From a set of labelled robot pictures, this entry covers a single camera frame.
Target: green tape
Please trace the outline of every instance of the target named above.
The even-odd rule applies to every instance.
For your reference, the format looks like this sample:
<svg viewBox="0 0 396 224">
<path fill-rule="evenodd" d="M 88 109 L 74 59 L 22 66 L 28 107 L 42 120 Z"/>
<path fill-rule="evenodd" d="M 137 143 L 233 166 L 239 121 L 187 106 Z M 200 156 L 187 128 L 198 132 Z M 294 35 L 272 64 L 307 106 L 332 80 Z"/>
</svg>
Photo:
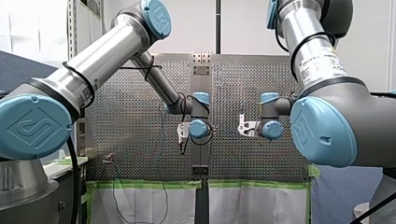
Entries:
<svg viewBox="0 0 396 224">
<path fill-rule="evenodd" d="M 214 189 L 231 189 L 255 187 L 264 189 L 308 189 L 309 183 L 286 183 L 262 180 L 209 180 L 209 187 Z"/>
<path fill-rule="evenodd" d="M 86 160 L 86 157 L 78 157 L 77 160 L 78 161 L 83 161 Z M 70 158 L 64 159 L 63 161 L 58 162 L 59 165 L 71 165 L 72 164 L 72 160 Z"/>
<path fill-rule="evenodd" d="M 308 173 L 309 173 L 309 176 L 311 176 L 311 177 L 320 178 L 320 170 L 315 165 L 308 166 Z"/>
<path fill-rule="evenodd" d="M 201 181 L 147 181 L 147 180 L 101 180 L 88 182 L 87 187 L 91 189 L 198 189 Z"/>
</svg>

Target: metal stand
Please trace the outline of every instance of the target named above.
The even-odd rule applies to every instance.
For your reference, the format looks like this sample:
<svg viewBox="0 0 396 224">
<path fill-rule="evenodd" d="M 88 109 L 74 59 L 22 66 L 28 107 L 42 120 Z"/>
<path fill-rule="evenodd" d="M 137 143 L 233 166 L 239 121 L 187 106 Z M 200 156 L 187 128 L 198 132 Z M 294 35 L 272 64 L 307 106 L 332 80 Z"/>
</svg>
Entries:
<svg viewBox="0 0 396 224">
<path fill-rule="evenodd" d="M 65 207 L 59 201 L 58 187 L 56 181 L 50 181 L 46 191 L 38 198 L 27 198 L 0 207 L 1 223 L 57 224 Z"/>
<path fill-rule="evenodd" d="M 209 54 L 192 55 L 191 92 L 211 92 L 212 73 Z M 209 144 L 197 146 L 191 144 L 192 178 L 201 180 L 202 185 L 196 190 L 195 196 L 195 224 L 209 223 Z"/>
</svg>

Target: wall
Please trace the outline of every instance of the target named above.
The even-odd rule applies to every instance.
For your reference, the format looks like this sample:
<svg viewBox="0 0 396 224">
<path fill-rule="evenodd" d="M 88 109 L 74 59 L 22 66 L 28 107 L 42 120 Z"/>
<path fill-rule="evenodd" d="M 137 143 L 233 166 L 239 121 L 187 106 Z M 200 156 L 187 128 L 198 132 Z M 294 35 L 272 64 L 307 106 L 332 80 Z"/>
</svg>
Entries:
<svg viewBox="0 0 396 224">
<path fill-rule="evenodd" d="M 67 60 L 66 16 L 67 0 L 0 0 L 0 50 L 60 66 Z"/>
<path fill-rule="evenodd" d="M 108 30 L 120 9 L 137 0 L 105 0 L 105 27 Z M 172 19 L 172 34 L 166 41 L 157 42 L 151 52 L 193 53 L 215 49 L 215 1 L 163 0 Z"/>
<path fill-rule="evenodd" d="M 90 2 L 96 3 L 97 1 L 99 0 L 89 0 L 88 4 L 90 6 Z M 80 0 L 76 0 L 76 11 L 77 52 L 82 52 L 102 35 L 102 19 L 101 15 L 97 15 L 97 9 L 90 9 Z"/>
<path fill-rule="evenodd" d="M 105 1 L 105 24 L 127 0 Z M 214 51 L 215 0 L 163 0 L 169 7 L 174 30 L 157 43 L 153 52 Z M 350 32 L 338 45 L 337 52 L 351 76 L 359 77 L 370 91 L 396 89 L 393 65 L 395 4 L 383 0 L 355 0 Z M 277 45 L 274 32 L 265 28 L 268 0 L 222 1 L 222 39 L 224 54 L 285 55 Z M 348 223 L 352 209 L 368 202 L 381 176 L 375 168 L 333 169 L 319 167 L 322 176 L 313 187 L 313 223 Z"/>
</svg>

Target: silver arm segment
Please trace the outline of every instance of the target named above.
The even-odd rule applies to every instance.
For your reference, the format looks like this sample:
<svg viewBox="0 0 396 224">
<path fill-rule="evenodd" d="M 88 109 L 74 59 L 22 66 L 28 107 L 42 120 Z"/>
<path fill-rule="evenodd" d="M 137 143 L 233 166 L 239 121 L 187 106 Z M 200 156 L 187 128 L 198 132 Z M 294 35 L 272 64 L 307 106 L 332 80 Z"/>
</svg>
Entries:
<svg viewBox="0 0 396 224">
<path fill-rule="evenodd" d="M 279 1 L 277 28 L 290 55 L 296 55 L 292 66 L 301 90 L 290 111 L 293 141 L 313 163 L 393 167 L 396 101 L 373 97 L 361 80 L 344 69 L 328 35 L 346 34 L 352 4 L 351 0 L 331 2 L 337 7 L 326 11 L 319 0 Z M 323 13 L 332 18 L 326 26 Z M 350 21 L 341 24 L 335 14 Z"/>
<path fill-rule="evenodd" d="M 136 67 L 147 67 L 151 61 L 151 57 L 151 54 L 146 51 L 135 57 L 132 62 Z M 148 69 L 140 70 L 143 77 L 147 74 L 147 71 Z M 161 96 L 167 105 L 173 105 L 180 97 L 172 83 L 160 68 L 153 67 L 150 69 L 150 73 L 147 76 L 147 82 Z"/>
<path fill-rule="evenodd" d="M 97 91 L 123 64 L 140 52 L 146 51 L 155 42 L 150 30 L 146 30 L 141 22 L 136 17 L 120 14 L 109 32 L 71 59 L 68 65 L 81 73 L 90 82 L 93 90 Z M 25 93 L 38 93 L 35 89 L 42 91 L 37 85 L 60 94 L 64 101 L 72 106 L 67 106 L 67 109 L 74 109 L 78 113 L 80 107 L 87 104 L 92 97 L 92 92 L 84 79 L 62 67 L 47 78 L 36 78 L 34 86 L 21 85 L 7 98 Z"/>
</svg>

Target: label sticker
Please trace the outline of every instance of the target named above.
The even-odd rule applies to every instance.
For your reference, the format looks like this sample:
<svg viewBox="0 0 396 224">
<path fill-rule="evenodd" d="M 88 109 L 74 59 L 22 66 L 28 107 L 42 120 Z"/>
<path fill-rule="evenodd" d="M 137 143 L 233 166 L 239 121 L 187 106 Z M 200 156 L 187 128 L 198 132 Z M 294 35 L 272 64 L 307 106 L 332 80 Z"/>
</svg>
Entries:
<svg viewBox="0 0 396 224">
<path fill-rule="evenodd" d="M 332 77 L 347 76 L 346 69 L 332 48 L 320 49 L 318 54 L 302 60 L 298 66 L 305 86 L 313 85 Z"/>
</svg>

